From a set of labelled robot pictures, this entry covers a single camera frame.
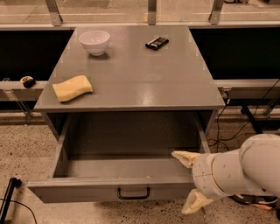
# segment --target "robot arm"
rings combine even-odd
[[[280,197],[280,136],[252,136],[239,150],[225,153],[174,151],[172,155],[192,167],[197,187],[188,196],[184,214],[234,194]]]

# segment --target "sponge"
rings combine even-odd
[[[85,75],[78,75],[64,82],[52,84],[52,87],[60,102],[68,102],[79,95],[93,92]]]

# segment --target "gray cabinet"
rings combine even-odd
[[[111,34],[98,58],[77,41],[94,29]],[[157,35],[170,43],[145,48]],[[209,152],[205,132],[224,106],[188,27],[77,28],[60,62],[35,107],[58,138],[55,159],[28,187],[44,202],[184,199],[192,174],[171,153]],[[81,73],[94,93],[59,103],[52,84]]]

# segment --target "bowl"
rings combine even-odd
[[[110,35],[106,31],[87,31],[79,36],[82,47],[94,56],[105,53]]]

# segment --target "floor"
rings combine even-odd
[[[239,108],[226,109],[220,116],[220,138],[230,138],[244,124],[245,115]],[[31,180],[47,178],[55,152],[56,140],[40,114],[35,114],[29,126],[21,113],[0,114],[0,198],[11,177],[19,178],[23,184],[15,190],[13,199],[24,203],[33,212],[38,224],[111,224],[111,223],[278,223],[275,211],[264,211],[254,206],[243,206],[229,198],[220,199],[185,216],[181,200],[90,202],[68,204],[44,204],[27,187]],[[232,141],[225,142],[230,150],[240,147],[242,142],[254,135],[250,123]],[[208,138],[216,138],[217,122]],[[225,151],[220,145],[212,151]],[[35,223],[32,213],[24,206],[11,203],[5,224]]]

